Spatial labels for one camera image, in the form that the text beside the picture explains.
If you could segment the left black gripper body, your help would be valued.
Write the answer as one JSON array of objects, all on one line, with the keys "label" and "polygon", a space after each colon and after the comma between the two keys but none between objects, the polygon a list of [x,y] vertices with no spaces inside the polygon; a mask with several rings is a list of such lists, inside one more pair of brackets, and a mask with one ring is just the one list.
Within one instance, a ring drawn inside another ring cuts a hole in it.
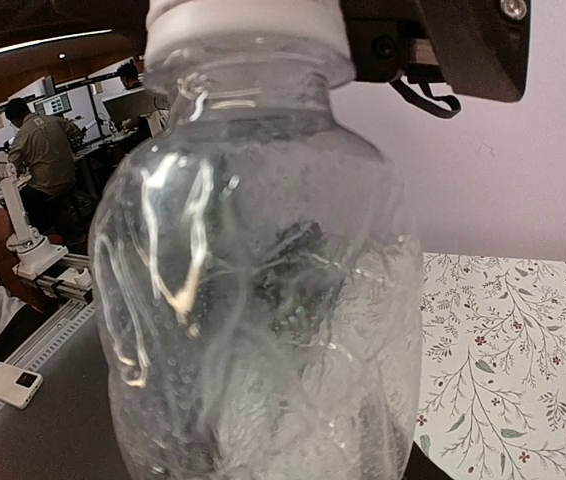
[{"label": "left black gripper body", "polygon": [[399,86],[446,84],[503,103],[526,91],[529,1],[343,1],[356,79]]}]

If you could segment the clear plastic bottle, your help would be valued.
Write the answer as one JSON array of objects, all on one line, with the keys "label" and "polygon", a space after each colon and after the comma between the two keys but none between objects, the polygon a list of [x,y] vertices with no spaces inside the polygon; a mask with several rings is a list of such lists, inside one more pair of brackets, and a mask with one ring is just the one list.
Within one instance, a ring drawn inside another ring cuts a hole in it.
[{"label": "clear plastic bottle", "polygon": [[351,66],[226,36],[149,62],[166,131],[130,153],[90,259],[134,479],[399,479],[422,255],[393,163],[334,118]]}]

